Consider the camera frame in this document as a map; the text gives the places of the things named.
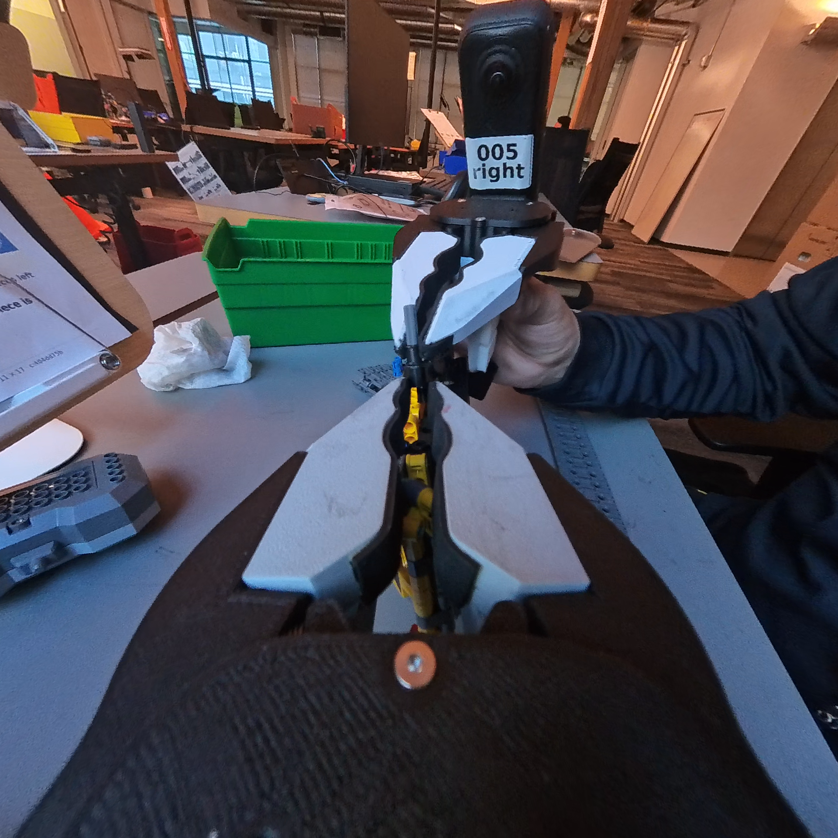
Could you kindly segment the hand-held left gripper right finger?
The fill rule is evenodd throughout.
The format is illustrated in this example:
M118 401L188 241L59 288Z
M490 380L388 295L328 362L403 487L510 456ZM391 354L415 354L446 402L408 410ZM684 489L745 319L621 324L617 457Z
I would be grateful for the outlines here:
M443 605L488 613L498 602L583 592L589 577L524 449L440 383L433 425L433 566Z

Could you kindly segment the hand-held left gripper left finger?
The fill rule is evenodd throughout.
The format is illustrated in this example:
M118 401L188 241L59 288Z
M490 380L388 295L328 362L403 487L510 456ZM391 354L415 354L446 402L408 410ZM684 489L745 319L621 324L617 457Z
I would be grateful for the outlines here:
M309 446L244 571L251 589L362 602L389 582L361 569L392 524L395 456L385 438L401 383L389 383Z

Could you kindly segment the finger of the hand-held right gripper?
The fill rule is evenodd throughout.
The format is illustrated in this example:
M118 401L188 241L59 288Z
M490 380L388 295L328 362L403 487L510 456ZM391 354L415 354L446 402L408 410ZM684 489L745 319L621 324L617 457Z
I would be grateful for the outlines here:
M422 284L420 346L465 340L508 309L518 297L521 266L535 243L533 237L488 237L480 255L461 267L461 240L421 237L421 265L433 272Z
M434 272L434 261L445 251L459 246L459 239L445 232L420 232L392 267L392 338L396 348L405 338L404 307L414 305L422 280Z

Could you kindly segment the yellow black toy car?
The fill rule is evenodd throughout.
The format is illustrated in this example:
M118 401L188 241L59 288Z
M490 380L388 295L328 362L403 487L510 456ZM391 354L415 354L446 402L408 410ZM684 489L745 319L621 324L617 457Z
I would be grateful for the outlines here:
M396 475L402 504L400 564L393 584L412 604L413 632L455 630L453 607L441 592L436 560L443 557L443 398L433 381L433 364L421 356L415 304L403 309L405 336L400 348L406 409L396 427L402 448Z

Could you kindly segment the green plastic bin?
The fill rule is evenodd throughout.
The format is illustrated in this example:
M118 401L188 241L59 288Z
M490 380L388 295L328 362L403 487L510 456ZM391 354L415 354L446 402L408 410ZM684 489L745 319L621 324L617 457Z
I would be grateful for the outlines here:
M203 257L232 332L255 348L392 340L401 225L219 219Z

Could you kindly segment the person's right hand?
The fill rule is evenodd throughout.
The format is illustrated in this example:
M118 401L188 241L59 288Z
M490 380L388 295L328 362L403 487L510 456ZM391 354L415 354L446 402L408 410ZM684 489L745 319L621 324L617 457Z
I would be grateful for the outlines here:
M563 378L581 342L577 317L556 288L526 278L515 304L498 320L494 382L520 390Z

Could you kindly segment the printed paper sheet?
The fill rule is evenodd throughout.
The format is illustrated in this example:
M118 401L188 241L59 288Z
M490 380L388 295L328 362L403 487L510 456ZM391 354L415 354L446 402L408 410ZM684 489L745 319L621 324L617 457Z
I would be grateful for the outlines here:
M401 204L392 199L371 194L325 195L323 205L326 210L354 212L379 220L410 223L427 216L427 212L416 206Z

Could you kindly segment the flat grey track strip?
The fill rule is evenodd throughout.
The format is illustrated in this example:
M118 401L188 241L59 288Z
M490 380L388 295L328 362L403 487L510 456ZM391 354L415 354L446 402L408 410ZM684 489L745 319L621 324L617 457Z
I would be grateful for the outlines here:
M628 531L583 418L541 400L538 406L558 472L626 535Z

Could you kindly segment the black monitor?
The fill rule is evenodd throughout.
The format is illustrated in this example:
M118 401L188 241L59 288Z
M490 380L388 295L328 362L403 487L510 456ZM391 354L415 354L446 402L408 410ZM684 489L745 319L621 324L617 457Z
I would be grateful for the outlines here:
M347 141L401 148L405 141L408 33L375 1L345 3Z

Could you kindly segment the orange cardboard divider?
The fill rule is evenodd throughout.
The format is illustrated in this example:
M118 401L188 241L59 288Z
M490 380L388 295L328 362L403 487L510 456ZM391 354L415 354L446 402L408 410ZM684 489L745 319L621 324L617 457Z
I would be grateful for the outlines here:
M298 134L314 136L315 131L323 129L324 135L332 140L344 140L344 116L331 103L326 106L309 106L301 103L297 97L291 99L292 131Z

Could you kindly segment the crumpled white tissue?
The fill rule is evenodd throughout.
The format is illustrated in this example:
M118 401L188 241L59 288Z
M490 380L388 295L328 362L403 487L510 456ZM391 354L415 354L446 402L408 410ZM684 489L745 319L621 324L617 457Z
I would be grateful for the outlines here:
M223 337L205 319L157 326L153 346L137 372L155 392L209 389L251 378L249 336Z

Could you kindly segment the white leaning boards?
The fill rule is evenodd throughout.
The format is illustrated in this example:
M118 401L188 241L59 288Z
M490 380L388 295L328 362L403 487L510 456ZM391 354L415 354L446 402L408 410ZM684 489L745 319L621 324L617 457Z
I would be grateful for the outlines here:
M693 116L634 224L632 232L636 238L647 243L654 237L671 204L717 131L724 114L725 110L719 109Z

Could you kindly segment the black white printed sign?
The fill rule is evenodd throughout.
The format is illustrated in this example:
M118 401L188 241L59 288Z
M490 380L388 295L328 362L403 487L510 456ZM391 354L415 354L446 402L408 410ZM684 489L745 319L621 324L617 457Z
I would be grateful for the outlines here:
M177 152L177 161L167 162L166 165L196 204L232 195L195 141L189 142Z

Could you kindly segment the dark red crate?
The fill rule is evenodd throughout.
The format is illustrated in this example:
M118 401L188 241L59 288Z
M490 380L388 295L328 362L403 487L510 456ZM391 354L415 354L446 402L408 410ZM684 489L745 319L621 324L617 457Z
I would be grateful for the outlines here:
M152 266L203 251L201 238L190 228L171 229L137 223L137 230ZM122 272L128 274L138 270L118 230L113 233L113 242Z

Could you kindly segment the grey building block assembly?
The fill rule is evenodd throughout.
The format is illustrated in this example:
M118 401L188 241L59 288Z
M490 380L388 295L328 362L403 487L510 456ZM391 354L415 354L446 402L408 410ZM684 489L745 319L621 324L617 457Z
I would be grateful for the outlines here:
M1 594L141 531L160 511L134 455L105 453L1 497Z

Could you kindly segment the person's upper body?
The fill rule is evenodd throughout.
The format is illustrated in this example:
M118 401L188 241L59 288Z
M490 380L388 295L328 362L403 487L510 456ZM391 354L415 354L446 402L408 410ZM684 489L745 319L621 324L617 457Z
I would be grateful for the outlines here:
M692 497L837 754L837 446L773 497Z

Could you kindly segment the large paned window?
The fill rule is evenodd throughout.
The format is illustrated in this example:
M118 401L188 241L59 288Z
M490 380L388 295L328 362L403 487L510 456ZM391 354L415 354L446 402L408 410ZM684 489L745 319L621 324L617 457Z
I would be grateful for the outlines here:
M274 103L268 45L210 22L195 21L209 87L219 100Z

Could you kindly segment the instruction sheet on stand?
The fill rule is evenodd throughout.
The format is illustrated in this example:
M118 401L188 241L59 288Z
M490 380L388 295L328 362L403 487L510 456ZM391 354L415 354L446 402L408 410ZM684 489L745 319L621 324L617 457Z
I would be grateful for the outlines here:
M1 182L1 207L6 206L36 241L130 331L128 337L100 351L92 360L1 400L1 445L6 449L136 370L152 348L152 320L135 288L5 129Z

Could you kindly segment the red plastic part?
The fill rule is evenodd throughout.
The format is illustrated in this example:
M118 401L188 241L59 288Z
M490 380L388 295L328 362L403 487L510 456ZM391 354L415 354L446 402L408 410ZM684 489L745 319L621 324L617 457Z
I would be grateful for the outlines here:
M76 215L79 221L86 227L94 240L106 245L110 243L110 235L114 232L110 224L102 222L93 217L86 209L84 209L74 198L66 196L62 200L68 205L70 210Z

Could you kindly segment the long wooden workbench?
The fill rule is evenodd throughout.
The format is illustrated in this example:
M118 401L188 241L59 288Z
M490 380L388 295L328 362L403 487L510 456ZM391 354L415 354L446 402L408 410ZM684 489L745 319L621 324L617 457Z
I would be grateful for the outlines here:
M50 149L21 148L37 166L45 168L117 167L178 162L176 152L142 152L137 149L73 147Z

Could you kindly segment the printed instruction sheet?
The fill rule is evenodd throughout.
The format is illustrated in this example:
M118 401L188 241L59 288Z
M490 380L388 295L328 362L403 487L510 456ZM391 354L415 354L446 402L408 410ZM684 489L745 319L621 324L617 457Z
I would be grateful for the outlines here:
M90 361L129 329L1 208L1 400Z

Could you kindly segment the yellow storage bin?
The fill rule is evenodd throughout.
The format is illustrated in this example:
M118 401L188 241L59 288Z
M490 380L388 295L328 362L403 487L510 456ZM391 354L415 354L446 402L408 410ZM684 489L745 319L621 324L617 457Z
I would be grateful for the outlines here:
M56 142L87 143L89 137L117 141L110 121L104 117L38 110L30 110L28 114L34 123Z

